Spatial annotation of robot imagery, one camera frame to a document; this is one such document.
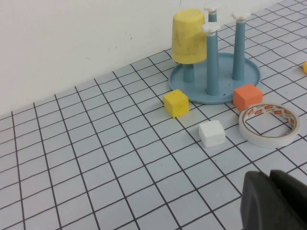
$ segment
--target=tape roll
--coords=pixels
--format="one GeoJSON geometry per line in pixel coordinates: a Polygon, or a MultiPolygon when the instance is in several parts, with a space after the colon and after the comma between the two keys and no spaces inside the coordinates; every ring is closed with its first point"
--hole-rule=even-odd
{"type": "Polygon", "coordinates": [[[299,132],[299,117],[292,110],[275,103],[254,104],[242,111],[239,118],[239,130],[241,135],[250,143],[264,148],[280,148],[290,145],[299,132]],[[288,120],[291,131],[280,137],[266,137],[250,130],[246,121],[257,115],[269,113],[288,120]]]}

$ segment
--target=blue base tray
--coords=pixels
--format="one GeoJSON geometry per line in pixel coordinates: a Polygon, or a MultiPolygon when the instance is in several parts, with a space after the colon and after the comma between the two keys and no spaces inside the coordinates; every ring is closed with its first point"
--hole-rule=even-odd
{"type": "Polygon", "coordinates": [[[207,88],[207,61],[194,64],[195,81],[187,83],[183,81],[183,67],[178,64],[172,71],[168,83],[172,90],[180,89],[191,102],[199,104],[224,104],[232,102],[234,90],[246,84],[257,84],[261,80],[258,66],[249,59],[245,59],[245,79],[233,80],[232,68],[234,55],[219,53],[219,85],[220,93],[210,96],[207,88]]]}

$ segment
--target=cube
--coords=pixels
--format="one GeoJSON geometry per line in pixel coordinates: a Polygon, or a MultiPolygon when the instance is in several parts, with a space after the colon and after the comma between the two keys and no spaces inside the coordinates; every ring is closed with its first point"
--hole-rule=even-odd
{"type": "Polygon", "coordinates": [[[242,112],[249,106],[261,103],[263,92],[252,84],[244,85],[234,91],[234,106],[242,112]]]}
{"type": "Polygon", "coordinates": [[[180,90],[174,90],[163,96],[164,108],[173,117],[189,112],[189,99],[180,90]]]}
{"type": "Polygon", "coordinates": [[[220,145],[225,142],[226,134],[223,126],[218,120],[199,124],[198,133],[206,148],[220,145]]]}

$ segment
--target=white cube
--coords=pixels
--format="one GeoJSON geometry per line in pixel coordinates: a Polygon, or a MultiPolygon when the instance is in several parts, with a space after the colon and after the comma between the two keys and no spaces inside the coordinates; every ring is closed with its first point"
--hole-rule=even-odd
{"type": "Polygon", "coordinates": [[[199,124],[198,133],[206,148],[220,145],[225,142],[225,131],[221,123],[217,120],[199,124]]]}

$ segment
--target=orange cube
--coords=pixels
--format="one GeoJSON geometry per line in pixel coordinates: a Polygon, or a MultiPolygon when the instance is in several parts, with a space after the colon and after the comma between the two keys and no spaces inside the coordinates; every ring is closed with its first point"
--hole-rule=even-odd
{"type": "Polygon", "coordinates": [[[234,106],[242,112],[249,106],[261,103],[263,92],[252,84],[244,85],[234,91],[234,106]]]}

